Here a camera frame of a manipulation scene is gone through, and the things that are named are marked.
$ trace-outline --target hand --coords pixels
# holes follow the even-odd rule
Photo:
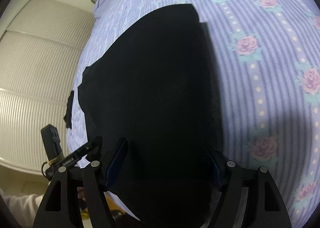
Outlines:
[[[82,199],[85,202],[84,188],[83,187],[77,187],[77,191],[78,191],[78,198]]]

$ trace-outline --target person's arm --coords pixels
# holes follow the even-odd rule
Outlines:
[[[0,194],[18,224],[23,228],[32,228],[43,195],[7,196],[1,189]]]

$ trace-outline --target bed sheet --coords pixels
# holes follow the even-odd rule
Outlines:
[[[179,3],[193,4],[208,23],[220,68],[225,155],[242,167],[266,166],[293,227],[302,227],[320,201],[320,11],[313,0],[98,0],[74,78],[70,151],[87,142],[77,99],[85,67],[139,18]]]

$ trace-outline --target small black cloth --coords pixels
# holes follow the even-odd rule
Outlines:
[[[63,117],[64,122],[66,123],[66,128],[67,129],[72,129],[72,105],[73,105],[74,96],[75,96],[75,91],[72,90],[70,92],[70,96],[69,96],[68,102],[67,102],[66,115]]]
[[[164,205],[168,212],[183,208],[181,202],[161,202],[164,193],[185,189],[194,193],[190,202],[193,196],[210,200],[209,186],[202,189],[197,180],[205,176],[204,147],[222,149],[213,58],[210,37],[193,6],[173,5],[142,17],[83,73],[78,99],[87,135],[103,137],[103,152],[120,137],[129,141],[111,191],[147,227]],[[204,210],[190,205],[181,213],[193,222],[197,211]]]

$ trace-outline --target silver screw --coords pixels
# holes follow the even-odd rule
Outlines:
[[[236,164],[233,162],[233,161],[228,161],[227,162],[227,165],[229,166],[229,167],[235,167],[236,166]]]
[[[91,162],[92,167],[97,167],[98,165],[100,165],[100,162],[97,160]]]
[[[63,172],[65,172],[66,170],[67,170],[66,167],[59,167],[59,169],[58,169],[58,171],[59,171],[60,173],[63,173]]]
[[[266,167],[260,167],[260,171],[262,173],[267,173],[268,172],[268,169]]]

